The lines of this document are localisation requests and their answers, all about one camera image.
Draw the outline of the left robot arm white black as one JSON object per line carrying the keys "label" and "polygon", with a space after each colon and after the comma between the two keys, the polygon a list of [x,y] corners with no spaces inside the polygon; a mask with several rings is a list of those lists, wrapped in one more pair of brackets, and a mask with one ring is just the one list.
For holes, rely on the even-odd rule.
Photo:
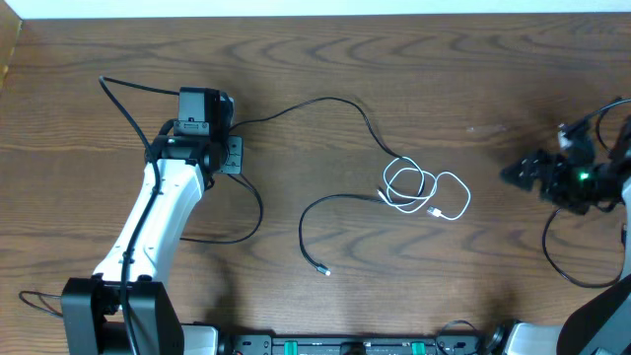
{"label": "left robot arm white black", "polygon": [[61,307],[72,354],[215,354],[212,325],[178,320],[167,284],[185,224],[215,174],[237,173],[234,101],[183,87],[178,117],[147,151],[141,191],[115,244],[89,278],[66,283]]}

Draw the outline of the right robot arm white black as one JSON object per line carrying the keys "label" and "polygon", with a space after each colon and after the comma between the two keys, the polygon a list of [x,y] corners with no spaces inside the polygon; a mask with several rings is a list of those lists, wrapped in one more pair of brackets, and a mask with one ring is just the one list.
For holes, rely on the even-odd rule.
{"label": "right robot arm white black", "polygon": [[547,250],[547,233],[559,212],[604,213],[619,204],[630,208],[630,155],[610,156],[607,164],[536,151],[501,171],[521,189],[540,182],[540,197],[556,206],[544,225],[541,247],[550,265],[567,281],[601,293],[557,326],[516,322],[498,347],[500,354],[628,354],[630,352],[630,227],[622,230],[624,259],[613,280],[588,284],[570,276]]}

